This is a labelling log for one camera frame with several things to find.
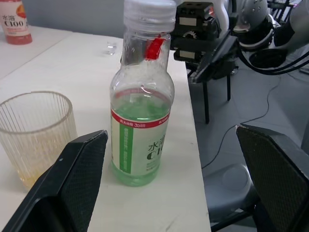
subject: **bottle label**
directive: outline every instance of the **bottle label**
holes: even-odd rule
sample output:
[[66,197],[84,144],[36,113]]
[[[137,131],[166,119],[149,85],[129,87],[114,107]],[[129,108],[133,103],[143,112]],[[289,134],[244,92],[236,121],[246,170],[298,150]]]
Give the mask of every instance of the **bottle label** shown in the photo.
[[127,120],[111,110],[112,161],[131,175],[151,173],[160,164],[169,113],[156,121]]
[[21,1],[0,2],[0,23],[5,35],[29,35],[28,21]]

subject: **green stripe on label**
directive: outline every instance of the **green stripe on label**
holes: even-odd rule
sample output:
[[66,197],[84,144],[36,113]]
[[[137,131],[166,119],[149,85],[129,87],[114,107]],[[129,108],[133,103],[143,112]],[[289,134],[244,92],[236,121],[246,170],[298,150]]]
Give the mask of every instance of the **green stripe on label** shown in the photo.
[[120,163],[119,167],[125,173],[131,173],[133,128],[123,124],[120,128]]

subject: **white table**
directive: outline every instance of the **white table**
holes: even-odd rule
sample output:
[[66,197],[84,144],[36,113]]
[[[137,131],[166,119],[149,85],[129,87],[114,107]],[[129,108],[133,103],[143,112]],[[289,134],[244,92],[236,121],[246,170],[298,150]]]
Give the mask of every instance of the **white table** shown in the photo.
[[70,31],[39,27],[29,28],[33,42],[27,45],[7,44],[0,26],[0,80],[29,62],[46,49],[72,34]]
[[[115,55],[104,54],[107,42],[117,43]],[[72,101],[79,136],[110,131],[109,85],[121,50],[122,39],[74,33],[0,81],[0,102],[34,90],[58,91]],[[172,53],[168,72],[176,93],[158,176],[144,187],[123,186],[110,170],[109,141],[89,232],[211,231],[186,68]],[[24,196],[1,148],[0,229]]]

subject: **white bottle cap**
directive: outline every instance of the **white bottle cap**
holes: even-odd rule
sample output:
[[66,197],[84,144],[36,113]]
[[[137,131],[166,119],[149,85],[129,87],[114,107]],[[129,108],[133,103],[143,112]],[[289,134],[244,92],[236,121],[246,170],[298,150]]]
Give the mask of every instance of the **white bottle cap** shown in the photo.
[[171,32],[176,9],[173,0],[125,0],[124,23],[135,30]]

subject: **drinking glass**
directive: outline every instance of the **drinking glass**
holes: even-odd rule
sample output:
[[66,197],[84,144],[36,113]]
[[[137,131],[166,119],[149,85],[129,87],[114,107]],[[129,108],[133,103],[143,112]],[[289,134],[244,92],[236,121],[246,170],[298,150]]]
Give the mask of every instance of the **drinking glass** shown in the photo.
[[27,189],[75,138],[72,103],[60,93],[24,93],[0,104],[0,142]]

